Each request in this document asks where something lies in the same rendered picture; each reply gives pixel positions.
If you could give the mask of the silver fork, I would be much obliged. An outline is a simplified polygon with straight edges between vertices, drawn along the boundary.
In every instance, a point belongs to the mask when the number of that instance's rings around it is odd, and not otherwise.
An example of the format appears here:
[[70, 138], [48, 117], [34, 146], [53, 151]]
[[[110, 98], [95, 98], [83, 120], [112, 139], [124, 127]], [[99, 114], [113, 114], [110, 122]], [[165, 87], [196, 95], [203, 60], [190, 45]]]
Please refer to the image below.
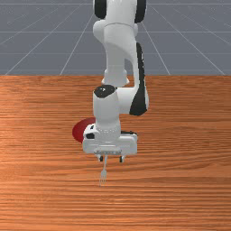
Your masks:
[[99, 179], [99, 185], [102, 186], [104, 183], [106, 183], [106, 163], [107, 163], [107, 155], [104, 155], [103, 162], [103, 170], [100, 173], [100, 179]]

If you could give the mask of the red plate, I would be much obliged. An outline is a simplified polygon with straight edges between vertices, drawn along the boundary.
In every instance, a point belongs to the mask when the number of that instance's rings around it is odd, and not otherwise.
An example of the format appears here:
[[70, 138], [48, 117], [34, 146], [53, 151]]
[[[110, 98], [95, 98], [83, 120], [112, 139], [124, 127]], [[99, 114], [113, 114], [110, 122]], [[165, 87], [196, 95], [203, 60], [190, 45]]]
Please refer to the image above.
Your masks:
[[95, 122], [96, 122], [95, 117], [85, 118], [77, 122], [72, 129], [72, 136], [74, 137], [74, 139], [79, 143], [83, 143], [83, 139], [84, 139], [83, 134], [86, 127], [88, 125], [94, 124]]

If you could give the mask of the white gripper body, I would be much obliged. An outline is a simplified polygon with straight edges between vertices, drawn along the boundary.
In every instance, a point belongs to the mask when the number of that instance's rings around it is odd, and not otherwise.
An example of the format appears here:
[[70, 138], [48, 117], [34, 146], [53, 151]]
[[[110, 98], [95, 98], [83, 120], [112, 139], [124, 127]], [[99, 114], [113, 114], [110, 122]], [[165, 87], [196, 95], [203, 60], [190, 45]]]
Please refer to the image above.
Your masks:
[[86, 127], [83, 137], [82, 147], [85, 153], [120, 156], [137, 154], [138, 134], [122, 131], [119, 126], [106, 130], [91, 124]]

